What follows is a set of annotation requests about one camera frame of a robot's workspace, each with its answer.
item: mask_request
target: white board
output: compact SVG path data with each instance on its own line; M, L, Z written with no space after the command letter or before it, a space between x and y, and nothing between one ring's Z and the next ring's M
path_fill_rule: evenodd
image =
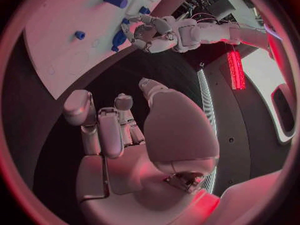
M126 14L151 11L161 0L128 0L124 9L103 0L46 0L28 21L24 38L32 64L57 99L72 83L115 54L112 40ZM75 38L76 31L85 38ZM120 50L129 47L127 40Z

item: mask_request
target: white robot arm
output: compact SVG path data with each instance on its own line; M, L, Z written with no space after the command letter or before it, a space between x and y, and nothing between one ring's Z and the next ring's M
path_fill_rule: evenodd
M129 41L148 53L159 53L171 48L176 52L185 53L198 48L201 44L218 42L225 42L231 45L245 43L269 52L266 33L257 29L240 27L235 22L223 24L197 23L192 18L175 20L173 16L158 18L144 14L131 16L126 21L121 24L121 27ZM142 22L148 27L155 28L161 36L148 42L137 39L130 32L130 22Z

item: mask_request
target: red led strip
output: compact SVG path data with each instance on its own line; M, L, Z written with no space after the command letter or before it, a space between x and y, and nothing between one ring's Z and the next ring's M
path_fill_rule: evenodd
M239 51L227 52L227 60L231 75L232 89L243 90L246 88L245 74L243 71L242 60Z

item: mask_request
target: white panel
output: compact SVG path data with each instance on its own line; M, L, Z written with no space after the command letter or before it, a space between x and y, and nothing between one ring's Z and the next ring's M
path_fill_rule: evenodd
M151 11L160 0L128 0L131 7L118 8L102 0L46 0L25 27L25 42L41 81L57 99L84 73L109 56L112 40L126 11L140 6ZM85 38L74 37L76 31ZM126 41L120 50L129 47Z
M286 136L282 130L271 97L277 86L286 83L277 63L269 57L267 51L258 49L242 59L242 67L264 100L275 124L279 140L283 143L290 140L292 136Z

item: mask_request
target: red light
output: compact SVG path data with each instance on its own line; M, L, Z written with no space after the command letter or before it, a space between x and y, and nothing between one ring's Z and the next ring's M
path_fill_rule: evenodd
M239 51L227 52L227 59L231 75L232 89L243 90L246 88L245 74Z

